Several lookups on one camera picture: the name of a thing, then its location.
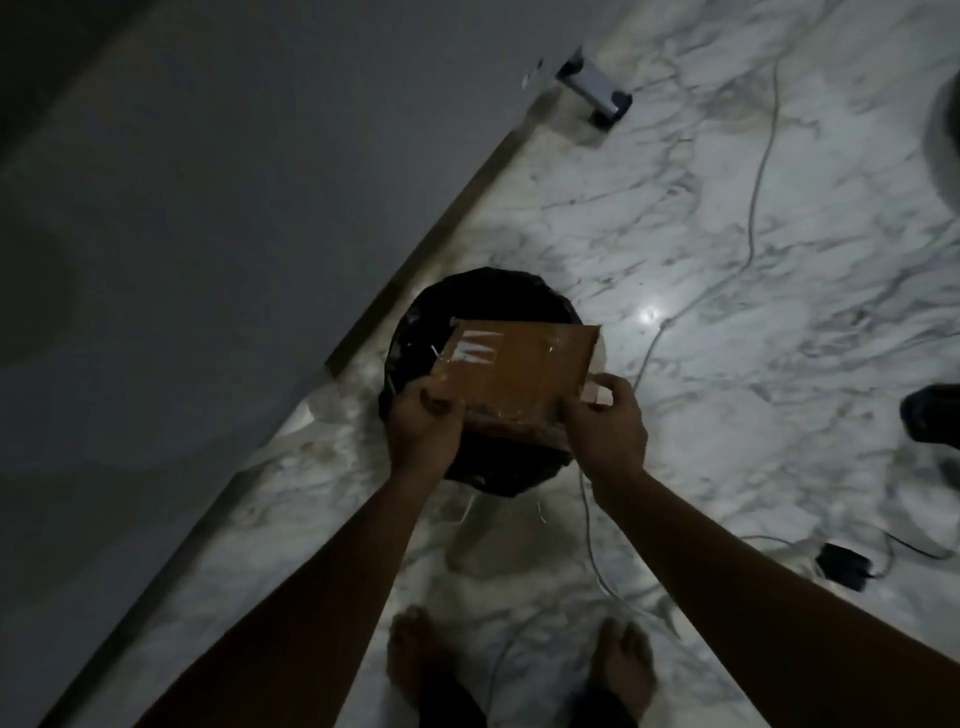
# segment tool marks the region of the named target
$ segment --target pant leg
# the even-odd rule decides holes
[[[620,698],[606,688],[588,685],[573,704],[570,728],[636,728],[636,721]]]
[[[452,675],[439,675],[423,687],[420,728],[487,728],[487,717]]]

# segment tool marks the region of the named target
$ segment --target marble floor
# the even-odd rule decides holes
[[[601,135],[560,99],[355,356],[347,421],[267,469],[71,724],[131,725],[382,482],[374,397],[396,318],[480,265],[543,276],[603,325],[626,376],[673,322],[638,388],[649,462],[733,533],[837,538],[878,566],[881,527],[952,548],[955,459],[909,441],[898,404],[960,379],[960,160],[942,127],[957,27],[960,5],[936,0],[638,0],[595,54],[634,93],[630,113]],[[339,725],[416,724],[384,676],[387,625],[409,603],[463,646],[465,684],[511,726],[561,724],[600,618],[625,612],[597,588],[573,469],[478,499],[460,524],[466,497],[445,483],[430,501]],[[662,688],[644,725],[763,725],[591,516],[598,567],[652,634]],[[900,550],[847,597],[960,659],[954,561]]]

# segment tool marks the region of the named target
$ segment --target power adapter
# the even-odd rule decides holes
[[[824,544],[816,561],[827,579],[855,592],[862,592],[872,577],[870,559],[837,544]]]

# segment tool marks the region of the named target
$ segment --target brown cardboard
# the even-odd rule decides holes
[[[587,373],[603,368],[600,327],[459,321],[433,373],[467,403],[466,427],[569,449],[560,397],[595,401]]]

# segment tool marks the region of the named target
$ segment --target bare foot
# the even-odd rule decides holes
[[[604,619],[593,652],[589,680],[620,698],[630,715],[639,722],[657,689],[654,655],[647,636],[633,624],[624,628],[616,619]]]
[[[394,617],[387,645],[387,676],[414,708],[420,705],[427,677],[452,674],[456,658],[422,607],[407,607]]]

